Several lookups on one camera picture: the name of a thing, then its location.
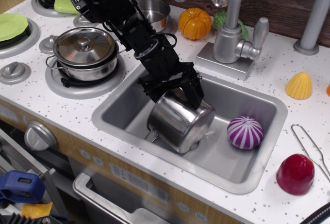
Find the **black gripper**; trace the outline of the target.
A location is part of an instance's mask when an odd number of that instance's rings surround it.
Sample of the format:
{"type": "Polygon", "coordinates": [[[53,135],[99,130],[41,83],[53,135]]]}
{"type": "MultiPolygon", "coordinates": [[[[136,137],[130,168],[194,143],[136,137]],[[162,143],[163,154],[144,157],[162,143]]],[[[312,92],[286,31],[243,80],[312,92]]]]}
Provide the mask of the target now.
{"type": "Polygon", "coordinates": [[[201,80],[191,62],[181,62],[167,40],[153,40],[144,51],[135,51],[148,74],[138,80],[144,92],[157,102],[167,90],[180,87],[189,104],[198,109],[204,93],[201,80]]]}

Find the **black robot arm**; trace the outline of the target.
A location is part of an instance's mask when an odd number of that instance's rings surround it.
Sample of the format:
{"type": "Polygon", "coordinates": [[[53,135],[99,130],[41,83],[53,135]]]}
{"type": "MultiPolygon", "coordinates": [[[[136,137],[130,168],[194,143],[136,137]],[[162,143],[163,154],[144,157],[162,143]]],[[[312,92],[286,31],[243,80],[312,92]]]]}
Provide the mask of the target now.
{"type": "Polygon", "coordinates": [[[158,33],[136,0],[70,0],[92,23],[109,27],[127,51],[133,50],[147,75],[138,79],[147,96],[157,102],[168,90],[180,88],[197,109],[203,100],[199,74],[191,62],[181,62],[167,34],[158,33]]]}

